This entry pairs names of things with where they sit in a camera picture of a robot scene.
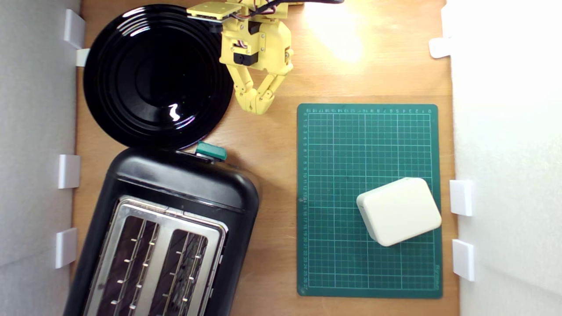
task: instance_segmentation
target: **stainless steel toaster top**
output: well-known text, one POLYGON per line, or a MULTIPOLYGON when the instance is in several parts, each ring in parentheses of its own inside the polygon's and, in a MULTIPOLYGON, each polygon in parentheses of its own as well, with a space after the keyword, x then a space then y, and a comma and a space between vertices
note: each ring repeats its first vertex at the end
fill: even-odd
POLYGON ((203 315, 228 227, 130 196, 115 207, 86 315, 203 315))

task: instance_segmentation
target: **white plastic block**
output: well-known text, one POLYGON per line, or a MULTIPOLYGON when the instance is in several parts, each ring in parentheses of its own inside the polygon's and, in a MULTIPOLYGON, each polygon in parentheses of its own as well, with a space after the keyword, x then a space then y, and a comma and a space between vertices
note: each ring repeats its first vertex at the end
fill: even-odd
POLYGON ((80 186, 80 156, 60 155, 58 159, 58 188, 69 189, 80 186))
POLYGON ((70 228, 57 233, 55 268, 60 269, 76 260, 78 230, 70 228))
POLYGON ((472 183, 466 180, 449 181, 451 212, 472 216, 472 183))
POLYGON ((76 66, 85 67, 86 60, 88 59, 88 54, 90 53, 89 48, 77 49, 76 50, 76 66))
POLYGON ((65 41, 76 49, 84 48, 86 21, 71 9, 66 9, 65 41))
POLYGON ((453 271, 471 282, 474 281, 474 246, 453 239, 453 271))
POLYGON ((429 40, 429 54, 433 58, 443 58, 451 55, 450 38, 432 38, 429 40))
POLYGON ((357 197, 369 235, 392 246, 441 226, 441 215, 427 182, 403 178, 357 197))

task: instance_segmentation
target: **black toaster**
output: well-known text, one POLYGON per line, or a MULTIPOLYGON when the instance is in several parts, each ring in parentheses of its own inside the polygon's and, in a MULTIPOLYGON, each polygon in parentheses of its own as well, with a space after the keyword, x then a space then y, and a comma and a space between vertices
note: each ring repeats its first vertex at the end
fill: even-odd
POLYGON ((65 316, 228 315, 260 203, 248 172, 130 148, 111 164, 65 316))

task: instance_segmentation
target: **black plate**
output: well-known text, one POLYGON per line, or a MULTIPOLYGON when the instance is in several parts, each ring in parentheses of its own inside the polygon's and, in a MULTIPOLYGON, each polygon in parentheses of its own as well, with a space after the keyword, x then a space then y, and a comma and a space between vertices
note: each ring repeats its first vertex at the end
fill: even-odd
POLYGON ((154 4, 114 19, 84 69, 88 108, 128 147, 182 149, 219 123, 233 82, 219 62, 221 38, 184 7, 154 4))

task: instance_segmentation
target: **robotic arm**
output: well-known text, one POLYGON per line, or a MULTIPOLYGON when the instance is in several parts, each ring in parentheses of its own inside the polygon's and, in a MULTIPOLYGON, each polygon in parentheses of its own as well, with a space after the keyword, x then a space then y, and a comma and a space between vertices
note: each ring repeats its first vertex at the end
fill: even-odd
POLYGON ((244 111, 264 114, 275 99, 275 91, 293 69, 291 31, 279 21, 286 19, 289 3, 342 3, 344 0, 226 0, 205 2, 187 9, 188 17, 211 23, 222 32, 220 62, 234 81, 236 100, 244 111), (248 68, 266 70, 267 77, 256 89, 248 68))

